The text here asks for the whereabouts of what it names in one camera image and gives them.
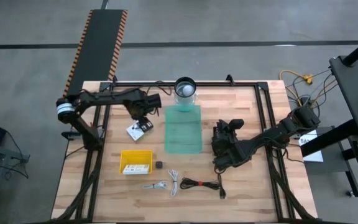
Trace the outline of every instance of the small black cube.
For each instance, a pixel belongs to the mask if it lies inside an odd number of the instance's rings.
[[[155,162],[155,168],[162,169],[162,162],[161,161]]]

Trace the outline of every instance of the orange and black striped edge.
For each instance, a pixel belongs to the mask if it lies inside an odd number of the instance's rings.
[[[121,22],[119,23],[116,46],[111,59],[108,81],[112,81],[116,75],[119,50],[121,49],[122,40],[124,38],[125,23],[127,22],[128,10],[123,10],[121,15]]]
[[[74,62],[73,62],[73,65],[71,66],[70,74],[68,75],[68,79],[67,79],[67,82],[66,82],[65,91],[63,92],[63,97],[66,97],[66,96],[67,96],[67,93],[68,93],[68,89],[69,89],[69,87],[70,87],[71,80],[73,79],[74,69],[75,69],[75,67],[76,67],[76,65],[77,65],[78,57],[80,56],[80,52],[81,52],[81,49],[82,49],[82,45],[83,45],[83,42],[84,42],[84,38],[85,38],[86,31],[88,30],[88,26],[90,25],[90,20],[91,20],[91,17],[92,17],[92,12],[93,12],[93,10],[90,10],[89,15],[88,15],[88,18],[86,19],[85,28],[84,28],[84,31],[82,32],[81,40],[80,40],[80,43],[78,44],[78,47],[77,47],[77,52],[75,53]]]

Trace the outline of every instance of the white cable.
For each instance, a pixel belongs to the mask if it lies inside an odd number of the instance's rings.
[[[171,175],[173,179],[171,197],[174,197],[177,194],[178,190],[178,172],[176,170],[168,170],[169,175]]]
[[[156,184],[146,184],[143,185],[143,189],[167,189],[168,183],[167,181],[160,181]]]

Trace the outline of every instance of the small white card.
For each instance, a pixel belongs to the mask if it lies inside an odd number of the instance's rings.
[[[144,135],[143,130],[138,127],[137,121],[135,121],[131,126],[127,128],[127,133],[134,141],[140,139]]]
[[[301,136],[301,138],[299,138],[299,145],[302,146],[308,142],[310,142],[311,140],[315,139],[317,137],[317,132],[316,130],[311,131],[307,134],[304,134]],[[303,158],[304,161],[309,161],[309,162],[324,162],[323,161],[323,155],[321,154],[321,151],[315,152],[313,154],[310,154],[308,156],[305,156]]]

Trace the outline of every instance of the black aluminum frame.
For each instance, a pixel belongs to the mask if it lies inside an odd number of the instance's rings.
[[[270,125],[275,126],[273,106],[272,106],[272,102],[270,99],[269,86],[268,86],[267,82],[234,82],[230,75],[227,76],[226,80],[227,80],[226,82],[225,81],[221,81],[221,82],[197,81],[196,84],[197,84],[197,86],[221,86],[221,87],[230,87],[231,86],[231,87],[252,87],[252,88],[254,88],[255,97],[256,97],[257,106],[258,106],[260,127],[261,127],[262,132],[267,129],[265,115],[264,115],[264,108],[262,105],[262,97],[260,94],[260,91],[263,91],[263,93],[265,95],[265,99],[266,99]],[[115,87],[140,87],[140,86],[144,86],[144,87],[149,87],[149,86],[173,87],[174,84],[175,84],[175,82],[163,82],[163,83],[116,82],[114,84],[114,86]],[[95,115],[94,115],[94,119],[93,119],[94,127],[98,126],[100,110],[101,110],[100,106],[96,107]],[[102,124],[102,128],[104,130],[107,130],[108,120],[109,120],[109,111],[110,111],[110,106],[106,106],[105,112],[104,112],[103,124]],[[99,182],[99,174],[100,174],[100,170],[101,170],[101,162],[102,162],[102,158],[103,158],[103,147],[104,147],[104,142],[105,142],[105,136],[106,136],[106,133],[102,138],[102,145],[103,145],[102,149],[100,151],[97,151],[97,158],[96,158],[96,163],[94,165],[94,170],[97,170],[98,172],[97,172],[97,177],[93,181],[90,200],[89,200],[89,209],[88,209],[86,218],[82,217],[83,216],[84,200],[81,199],[81,202],[78,204],[78,206],[76,208],[76,214],[75,214],[74,219],[72,219],[72,220],[50,220],[47,223],[93,223],[93,213],[94,213],[94,206],[96,204],[96,196],[97,196],[97,191],[98,191],[98,182]],[[283,158],[280,156],[278,156],[277,158],[273,157],[271,146],[265,147],[265,150],[266,150],[266,154],[267,154],[268,164],[272,163],[274,159],[278,160],[278,168],[279,168],[280,175],[281,175],[282,179],[284,180],[284,183],[286,183],[288,185],[287,173],[285,170]],[[86,155],[85,165],[84,165],[84,173],[83,173],[83,178],[81,181],[81,188],[84,187],[85,183],[90,178],[89,173],[90,173],[90,169],[91,169],[92,156],[93,156],[93,151],[88,151],[88,153]],[[271,173],[272,173],[272,169],[269,166],[269,174],[270,174],[270,180],[272,183],[273,199],[275,202],[275,209],[276,209],[277,219],[278,219],[277,222],[282,222],[283,220],[285,220],[285,218],[283,217],[283,210],[282,210],[282,206],[281,206],[280,195],[278,192],[277,183],[272,178]],[[295,220],[295,212],[293,209],[293,205],[291,204],[291,202],[289,201],[287,196],[285,198],[286,198],[286,203],[287,203],[289,220]]]

